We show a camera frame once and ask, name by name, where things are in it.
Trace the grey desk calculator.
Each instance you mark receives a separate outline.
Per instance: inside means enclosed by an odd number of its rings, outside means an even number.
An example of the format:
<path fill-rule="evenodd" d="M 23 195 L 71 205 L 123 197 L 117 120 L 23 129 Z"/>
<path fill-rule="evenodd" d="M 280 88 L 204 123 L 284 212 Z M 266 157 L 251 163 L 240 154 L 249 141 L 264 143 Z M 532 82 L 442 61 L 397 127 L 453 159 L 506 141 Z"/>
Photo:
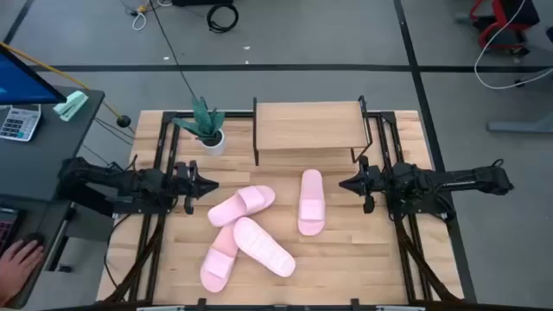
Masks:
<path fill-rule="evenodd" d="M 41 121 L 41 105 L 11 105 L 0 125 L 0 138 L 29 142 Z"/>

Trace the black box on floor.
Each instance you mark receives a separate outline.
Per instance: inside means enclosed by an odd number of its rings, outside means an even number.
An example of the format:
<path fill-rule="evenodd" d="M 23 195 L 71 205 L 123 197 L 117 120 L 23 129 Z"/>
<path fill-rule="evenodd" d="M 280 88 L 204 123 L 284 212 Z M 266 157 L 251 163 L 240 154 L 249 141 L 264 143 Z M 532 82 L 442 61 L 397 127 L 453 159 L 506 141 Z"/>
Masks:
<path fill-rule="evenodd" d="M 233 4 L 234 0 L 171 0 L 175 6 L 201 6 L 201 5 L 217 5 L 217 4 Z"/>

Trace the computer monitor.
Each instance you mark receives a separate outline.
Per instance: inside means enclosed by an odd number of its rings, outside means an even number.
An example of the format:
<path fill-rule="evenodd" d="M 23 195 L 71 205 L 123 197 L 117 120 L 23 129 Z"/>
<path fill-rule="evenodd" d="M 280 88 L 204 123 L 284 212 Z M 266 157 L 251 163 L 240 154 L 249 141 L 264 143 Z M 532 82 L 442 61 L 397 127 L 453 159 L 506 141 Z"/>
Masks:
<path fill-rule="evenodd" d="M 0 105 L 60 104 L 67 98 L 0 43 Z"/>

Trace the red and black cart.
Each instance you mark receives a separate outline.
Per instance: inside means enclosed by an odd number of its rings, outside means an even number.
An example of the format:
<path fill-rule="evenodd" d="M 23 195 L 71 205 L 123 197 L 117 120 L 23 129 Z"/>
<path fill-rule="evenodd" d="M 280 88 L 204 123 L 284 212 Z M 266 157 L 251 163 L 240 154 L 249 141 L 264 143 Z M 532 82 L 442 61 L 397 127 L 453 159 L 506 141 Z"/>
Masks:
<path fill-rule="evenodd" d="M 492 14 L 477 15 L 486 1 L 491 2 Z M 484 53 L 500 49 L 517 57 L 530 52 L 525 33 L 540 23 L 533 0 L 476 0 L 468 18 L 480 32 L 478 43 Z"/>

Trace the white plant pot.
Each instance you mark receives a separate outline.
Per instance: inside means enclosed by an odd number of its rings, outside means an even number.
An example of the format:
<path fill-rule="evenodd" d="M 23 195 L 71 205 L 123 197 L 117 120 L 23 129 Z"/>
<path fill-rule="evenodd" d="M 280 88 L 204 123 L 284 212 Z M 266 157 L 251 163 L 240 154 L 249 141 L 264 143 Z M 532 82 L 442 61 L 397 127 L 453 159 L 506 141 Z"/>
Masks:
<path fill-rule="evenodd" d="M 218 130 L 214 138 L 200 140 L 200 144 L 210 156 L 221 156 L 226 148 L 226 135 Z"/>

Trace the wooden shelf with black legs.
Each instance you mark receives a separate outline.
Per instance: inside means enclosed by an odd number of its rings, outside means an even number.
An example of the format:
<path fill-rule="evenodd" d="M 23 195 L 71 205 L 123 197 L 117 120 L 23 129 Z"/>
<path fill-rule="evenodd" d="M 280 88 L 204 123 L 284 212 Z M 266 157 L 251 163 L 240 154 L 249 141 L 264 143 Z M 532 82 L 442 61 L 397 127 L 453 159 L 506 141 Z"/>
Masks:
<path fill-rule="evenodd" d="M 364 96 L 354 101 L 253 103 L 254 161 L 261 151 L 348 149 L 356 163 L 373 144 Z"/>

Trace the black keyboard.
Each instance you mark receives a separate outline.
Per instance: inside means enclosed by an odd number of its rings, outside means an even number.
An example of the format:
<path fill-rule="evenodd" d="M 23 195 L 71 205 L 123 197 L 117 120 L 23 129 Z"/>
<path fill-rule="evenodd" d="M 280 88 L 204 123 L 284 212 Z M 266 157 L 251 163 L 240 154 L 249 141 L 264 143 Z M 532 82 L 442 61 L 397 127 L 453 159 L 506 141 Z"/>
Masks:
<path fill-rule="evenodd" d="M 0 256 L 11 245 L 19 225 L 20 212 L 0 206 Z"/>

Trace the pink rubber slide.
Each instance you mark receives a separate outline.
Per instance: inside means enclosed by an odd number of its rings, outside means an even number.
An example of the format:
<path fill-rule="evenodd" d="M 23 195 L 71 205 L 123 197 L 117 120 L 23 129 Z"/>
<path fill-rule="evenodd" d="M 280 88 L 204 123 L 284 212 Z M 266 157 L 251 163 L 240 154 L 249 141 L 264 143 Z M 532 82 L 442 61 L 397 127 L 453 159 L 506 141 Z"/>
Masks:
<path fill-rule="evenodd" d="M 326 224 L 326 203 L 321 172 L 308 169 L 302 174 L 298 204 L 298 230 L 304 236 L 315 236 Z"/>
<path fill-rule="evenodd" d="M 201 265 L 200 283 L 209 292 L 220 292 L 232 273 L 238 254 L 233 230 L 234 223 L 220 229 Z"/>
<path fill-rule="evenodd" d="M 242 187 L 231 197 L 211 208 L 207 217 L 215 227 L 229 225 L 235 220 L 263 211 L 275 200 L 275 191 L 268 186 Z"/>
<path fill-rule="evenodd" d="M 296 268 L 295 259 L 256 221 L 243 217 L 233 229 L 238 248 L 280 277 L 289 277 Z"/>

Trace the dark grey desk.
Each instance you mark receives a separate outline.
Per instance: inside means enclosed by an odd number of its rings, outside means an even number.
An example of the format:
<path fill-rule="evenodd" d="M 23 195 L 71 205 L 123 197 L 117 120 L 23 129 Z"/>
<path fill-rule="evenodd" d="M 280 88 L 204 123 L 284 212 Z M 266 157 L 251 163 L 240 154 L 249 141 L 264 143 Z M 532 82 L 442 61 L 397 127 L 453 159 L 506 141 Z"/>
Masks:
<path fill-rule="evenodd" d="M 77 155 L 105 99 L 103 91 L 84 93 L 88 100 L 70 121 L 61 120 L 52 105 L 42 105 L 41 124 L 30 141 L 0 139 L 0 205 L 23 212 L 14 240 L 36 233 L 43 237 L 45 255 L 71 206 L 54 198 L 62 162 Z"/>

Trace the person's hand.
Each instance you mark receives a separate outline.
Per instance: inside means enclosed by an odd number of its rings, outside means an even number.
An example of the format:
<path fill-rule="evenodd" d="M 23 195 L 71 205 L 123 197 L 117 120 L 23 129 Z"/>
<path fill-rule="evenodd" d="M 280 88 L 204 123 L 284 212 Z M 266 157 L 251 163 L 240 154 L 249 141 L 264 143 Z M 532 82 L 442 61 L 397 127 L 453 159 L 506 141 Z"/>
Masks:
<path fill-rule="evenodd" d="M 21 292 L 42 258 L 43 247 L 37 240 L 19 240 L 0 256 L 0 308 Z"/>

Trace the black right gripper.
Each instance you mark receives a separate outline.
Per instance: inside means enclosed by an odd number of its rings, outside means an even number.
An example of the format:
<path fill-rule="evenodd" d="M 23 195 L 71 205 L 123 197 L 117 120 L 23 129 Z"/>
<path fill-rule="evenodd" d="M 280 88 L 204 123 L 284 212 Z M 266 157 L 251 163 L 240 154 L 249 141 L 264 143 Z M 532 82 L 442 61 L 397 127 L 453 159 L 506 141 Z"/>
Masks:
<path fill-rule="evenodd" d="M 360 189 L 353 185 L 357 184 L 359 180 Z M 375 208 L 375 199 L 372 197 L 372 193 L 383 192 L 385 182 L 380 167 L 371 165 L 368 158 L 363 155 L 359 159 L 359 172 L 353 177 L 340 181 L 339 185 L 341 188 L 362 196 L 364 198 L 363 212 L 370 214 Z"/>

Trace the green artificial plant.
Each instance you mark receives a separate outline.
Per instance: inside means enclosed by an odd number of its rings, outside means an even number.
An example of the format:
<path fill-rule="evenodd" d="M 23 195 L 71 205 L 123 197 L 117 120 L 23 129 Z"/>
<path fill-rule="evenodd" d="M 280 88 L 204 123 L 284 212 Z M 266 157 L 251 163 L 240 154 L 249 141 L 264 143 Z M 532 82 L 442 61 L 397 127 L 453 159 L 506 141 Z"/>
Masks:
<path fill-rule="evenodd" d="M 193 98 L 194 121 L 187 121 L 182 117 L 173 117 L 171 122 L 188 131 L 208 147 L 215 146 L 223 140 L 221 131 L 226 113 L 217 109 L 208 110 L 207 102 L 203 97 Z"/>

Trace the grey table base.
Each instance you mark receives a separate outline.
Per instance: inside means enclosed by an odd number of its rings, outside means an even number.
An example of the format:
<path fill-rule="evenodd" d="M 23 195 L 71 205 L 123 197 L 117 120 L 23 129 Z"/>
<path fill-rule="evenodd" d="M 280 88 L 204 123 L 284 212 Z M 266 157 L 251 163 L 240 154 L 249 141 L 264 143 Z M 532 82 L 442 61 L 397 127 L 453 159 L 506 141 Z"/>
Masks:
<path fill-rule="evenodd" d="M 552 76 L 553 67 L 537 72 L 537 76 L 523 76 L 516 79 L 512 87 L 520 88 L 531 82 L 535 82 L 541 78 Z M 489 132 L 507 132 L 507 133 L 523 133 L 523 134 L 553 134 L 553 111 L 539 118 L 538 120 L 529 122 L 487 122 L 486 129 Z"/>

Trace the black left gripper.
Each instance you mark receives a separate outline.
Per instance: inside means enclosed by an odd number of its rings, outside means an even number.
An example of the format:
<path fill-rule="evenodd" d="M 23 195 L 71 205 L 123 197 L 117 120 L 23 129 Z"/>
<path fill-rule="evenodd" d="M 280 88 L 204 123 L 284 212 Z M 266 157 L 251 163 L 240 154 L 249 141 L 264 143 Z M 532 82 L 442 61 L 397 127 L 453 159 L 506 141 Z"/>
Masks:
<path fill-rule="evenodd" d="M 198 173 L 196 161 L 191 161 L 189 164 L 177 162 L 174 165 L 174 171 L 175 191 L 185 197 L 184 210 L 188 215 L 194 213 L 193 200 L 198 200 L 219 188 L 217 181 L 204 178 Z"/>

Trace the mint green stapler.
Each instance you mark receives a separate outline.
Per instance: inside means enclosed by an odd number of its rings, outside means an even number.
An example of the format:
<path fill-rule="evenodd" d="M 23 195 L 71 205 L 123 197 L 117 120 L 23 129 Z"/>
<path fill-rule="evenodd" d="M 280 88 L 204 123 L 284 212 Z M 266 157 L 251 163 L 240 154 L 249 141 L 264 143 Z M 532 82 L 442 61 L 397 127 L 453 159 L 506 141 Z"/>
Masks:
<path fill-rule="evenodd" d="M 67 96 L 65 103 L 57 104 L 53 110 L 62 121 L 69 122 L 88 99 L 82 91 L 75 91 Z"/>

